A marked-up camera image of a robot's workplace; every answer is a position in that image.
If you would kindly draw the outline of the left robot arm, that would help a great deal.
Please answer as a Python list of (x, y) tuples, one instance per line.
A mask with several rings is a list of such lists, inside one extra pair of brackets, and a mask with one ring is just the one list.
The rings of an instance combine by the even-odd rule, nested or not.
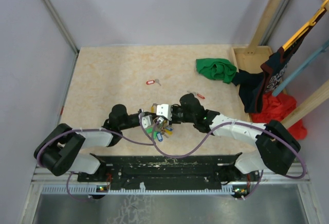
[(39, 166), (48, 169), (53, 175), (61, 176), (66, 172), (83, 172), (96, 181), (103, 180), (107, 169), (101, 165), (94, 154), (80, 154), (81, 149), (95, 146), (111, 147), (121, 139), (136, 145), (149, 146), (125, 137), (123, 130), (135, 127), (147, 128), (156, 114), (139, 110), (129, 115), (126, 106), (113, 106), (108, 118), (100, 128), (73, 129), (66, 123), (59, 124), (35, 149), (34, 158)]

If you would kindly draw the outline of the key with red fob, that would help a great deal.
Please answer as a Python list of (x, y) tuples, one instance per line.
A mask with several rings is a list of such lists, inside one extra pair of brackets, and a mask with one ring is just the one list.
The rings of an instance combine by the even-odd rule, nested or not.
[(187, 90), (187, 93), (189, 93), (189, 94), (193, 94), (195, 97), (198, 97), (198, 98), (200, 98), (200, 99), (203, 99), (203, 100), (205, 99), (204, 96), (202, 96), (201, 94), (199, 94), (199, 93), (197, 93), (197, 92)]

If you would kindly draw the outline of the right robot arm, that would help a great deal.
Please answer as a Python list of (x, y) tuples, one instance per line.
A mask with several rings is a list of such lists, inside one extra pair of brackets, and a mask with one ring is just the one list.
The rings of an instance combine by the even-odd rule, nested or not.
[(254, 146), (254, 151), (241, 153), (230, 167), (230, 176), (237, 181), (248, 173), (265, 169), (287, 177), (301, 149), (299, 142), (279, 121), (252, 123), (229, 118), (205, 109), (192, 94), (182, 96), (179, 104), (162, 107), (160, 113), (172, 124), (191, 123), (201, 133), (230, 137)]

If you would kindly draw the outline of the large keyring with tagged keys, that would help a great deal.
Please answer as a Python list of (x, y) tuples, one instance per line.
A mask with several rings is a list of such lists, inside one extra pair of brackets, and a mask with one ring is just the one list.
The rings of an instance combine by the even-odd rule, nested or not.
[[(153, 103), (151, 107), (151, 112), (156, 114), (156, 106), (158, 104)], [(153, 126), (144, 129), (146, 135), (149, 139), (153, 138), (153, 140), (157, 139), (159, 142), (163, 141), (163, 137), (168, 138), (168, 135), (172, 135), (173, 128), (169, 124), (169, 120), (165, 119), (162, 116), (156, 115), (156, 119), (154, 120), (155, 124)]]

